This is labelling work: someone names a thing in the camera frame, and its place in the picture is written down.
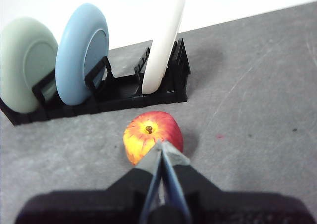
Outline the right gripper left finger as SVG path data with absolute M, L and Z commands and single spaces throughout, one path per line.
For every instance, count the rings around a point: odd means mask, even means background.
M 20 210 L 17 224 L 137 223 L 160 159 L 157 141 L 128 173 L 107 189 L 63 190 L 30 198 Z

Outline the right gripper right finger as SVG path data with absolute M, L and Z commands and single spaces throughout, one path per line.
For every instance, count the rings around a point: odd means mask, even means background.
M 162 158 L 172 200 L 193 224 L 314 224 L 305 204 L 279 193 L 224 191 L 196 171 L 170 142 Z

